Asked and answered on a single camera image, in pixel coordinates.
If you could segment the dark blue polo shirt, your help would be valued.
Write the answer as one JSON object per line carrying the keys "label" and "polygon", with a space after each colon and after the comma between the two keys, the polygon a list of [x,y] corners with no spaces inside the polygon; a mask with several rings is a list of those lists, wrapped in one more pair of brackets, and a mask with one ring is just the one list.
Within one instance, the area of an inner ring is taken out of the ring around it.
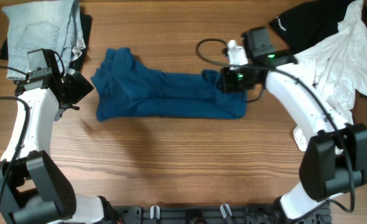
{"label": "dark blue polo shirt", "polygon": [[91,78],[99,96],[96,117],[242,118],[245,94],[223,93],[220,78],[216,70],[189,74],[150,69],[129,48],[108,49]]}

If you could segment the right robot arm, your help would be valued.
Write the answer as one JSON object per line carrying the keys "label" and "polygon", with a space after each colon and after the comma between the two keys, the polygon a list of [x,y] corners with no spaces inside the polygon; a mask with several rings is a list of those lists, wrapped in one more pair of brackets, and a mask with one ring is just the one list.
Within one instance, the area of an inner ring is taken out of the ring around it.
{"label": "right robot arm", "polygon": [[243,44],[231,40],[223,51],[229,64],[222,71],[223,91],[242,92],[262,85],[284,106],[307,144],[299,183],[261,215],[273,223],[302,222],[335,198],[367,184],[367,127],[350,124],[305,82],[305,71],[289,50],[276,51],[268,30],[242,33]]}

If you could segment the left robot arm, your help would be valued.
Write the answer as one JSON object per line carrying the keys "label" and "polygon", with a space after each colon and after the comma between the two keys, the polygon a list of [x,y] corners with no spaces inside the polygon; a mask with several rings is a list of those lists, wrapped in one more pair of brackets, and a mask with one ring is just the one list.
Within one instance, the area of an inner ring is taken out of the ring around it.
{"label": "left robot arm", "polygon": [[101,196],[78,195],[50,158],[53,122],[93,87],[68,75],[50,49],[27,54],[29,72],[12,100],[18,103],[10,143],[0,160],[0,217],[6,223],[117,223],[118,214]]}

